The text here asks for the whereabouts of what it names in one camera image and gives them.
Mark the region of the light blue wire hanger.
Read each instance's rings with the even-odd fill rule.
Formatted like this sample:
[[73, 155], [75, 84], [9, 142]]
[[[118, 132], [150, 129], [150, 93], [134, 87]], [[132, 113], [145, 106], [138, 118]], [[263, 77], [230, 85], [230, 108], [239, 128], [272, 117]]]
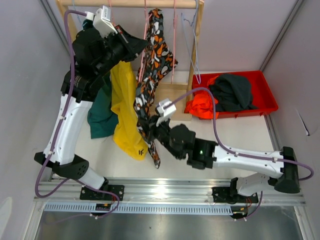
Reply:
[[[187, 19], [182, 12], [180, 14], [180, 21], [182, 26], [182, 32], [185, 40], [186, 50], [190, 60], [189, 73], [191, 74], [191, 79], [195, 76], [196, 82], [198, 84], [202, 83], [202, 77], [200, 74], [199, 60], [198, 60], [198, 34], [197, 34], [197, 24], [199, 22], [199, 11], [201, 10], [201, 1], [195, 0], [195, 10], [192, 19]], [[192, 32], [192, 46], [189, 44], [186, 34], [187, 26]]]

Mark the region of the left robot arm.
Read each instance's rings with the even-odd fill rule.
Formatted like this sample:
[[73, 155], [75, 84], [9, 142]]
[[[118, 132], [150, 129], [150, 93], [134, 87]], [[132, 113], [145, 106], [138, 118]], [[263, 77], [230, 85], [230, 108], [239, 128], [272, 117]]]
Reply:
[[147, 45], [146, 40], [129, 34], [120, 25], [106, 35], [94, 27], [78, 32], [71, 45], [73, 56], [61, 86], [54, 130], [44, 151], [34, 155], [37, 163], [60, 177], [91, 188], [97, 200], [108, 196], [108, 181], [75, 154], [81, 126], [105, 83], [104, 76], [119, 62], [135, 60]]

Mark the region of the dark navy shorts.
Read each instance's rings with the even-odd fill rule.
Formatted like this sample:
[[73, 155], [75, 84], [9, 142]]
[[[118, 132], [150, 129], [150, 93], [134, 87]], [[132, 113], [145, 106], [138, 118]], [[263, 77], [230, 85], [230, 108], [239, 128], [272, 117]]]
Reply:
[[219, 75], [208, 88], [217, 100], [217, 112], [240, 112], [255, 110], [253, 105], [252, 85], [249, 80], [240, 75], [225, 73]]

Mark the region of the orange camouflage shorts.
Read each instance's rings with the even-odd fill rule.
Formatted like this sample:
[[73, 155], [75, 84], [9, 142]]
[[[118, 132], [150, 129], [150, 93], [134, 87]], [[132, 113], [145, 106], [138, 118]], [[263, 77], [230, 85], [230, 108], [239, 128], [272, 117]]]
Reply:
[[155, 93], [160, 81], [178, 65], [178, 61], [165, 41], [163, 12], [155, 8], [149, 11], [148, 17], [146, 28], [148, 45], [144, 49], [142, 65], [136, 76], [133, 107], [137, 116], [138, 132], [148, 147], [154, 166], [158, 169], [161, 159], [155, 142], [147, 136], [146, 123], [151, 119], [150, 108], [155, 102]]

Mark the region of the pink wire hanger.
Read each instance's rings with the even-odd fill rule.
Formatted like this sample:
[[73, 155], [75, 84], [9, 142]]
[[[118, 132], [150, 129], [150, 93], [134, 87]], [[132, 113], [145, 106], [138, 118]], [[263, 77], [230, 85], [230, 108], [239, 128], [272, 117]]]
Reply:
[[173, 0], [173, 52], [172, 52], [172, 74], [171, 74], [171, 80], [170, 84], [174, 81], [174, 75], [175, 75], [175, 67], [176, 67], [176, 29], [177, 29], [177, 15], [176, 15], [176, 0]]

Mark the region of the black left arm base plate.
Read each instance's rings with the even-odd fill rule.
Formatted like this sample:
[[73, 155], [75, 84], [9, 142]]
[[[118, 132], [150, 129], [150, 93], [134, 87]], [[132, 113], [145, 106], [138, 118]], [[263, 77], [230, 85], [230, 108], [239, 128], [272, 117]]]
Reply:
[[[105, 192], [110, 192], [118, 196], [119, 200], [122, 201], [125, 193], [124, 185], [116, 185], [116, 184], [105, 184], [100, 190]], [[97, 192], [89, 189], [88, 187], [82, 187], [80, 196], [80, 200], [88, 200], [88, 201], [116, 201], [117, 199], [110, 194]]]

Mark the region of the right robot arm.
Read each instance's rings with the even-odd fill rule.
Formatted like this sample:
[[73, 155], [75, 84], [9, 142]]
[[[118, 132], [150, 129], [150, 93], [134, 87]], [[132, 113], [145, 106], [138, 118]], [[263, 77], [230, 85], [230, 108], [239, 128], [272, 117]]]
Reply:
[[281, 151], [261, 152], [237, 149], [196, 137], [184, 124], [169, 126], [169, 120], [152, 116], [139, 120], [148, 140], [158, 140], [178, 160], [186, 160], [192, 168], [233, 168], [253, 172], [247, 177], [235, 177], [230, 182], [228, 196], [234, 202], [269, 189], [285, 194], [298, 194], [300, 183], [295, 153], [291, 147]]

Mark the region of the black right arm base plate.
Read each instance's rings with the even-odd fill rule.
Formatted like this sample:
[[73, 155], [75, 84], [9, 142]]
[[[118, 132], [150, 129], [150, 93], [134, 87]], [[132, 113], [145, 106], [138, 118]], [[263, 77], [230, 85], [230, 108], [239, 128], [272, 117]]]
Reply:
[[238, 204], [238, 203], [258, 203], [258, 195], [254, 193], [251, 196], [238, 194], [236, 189], [226, 186], [215, 186], [212, 188], [212, 197], [215, 203]]

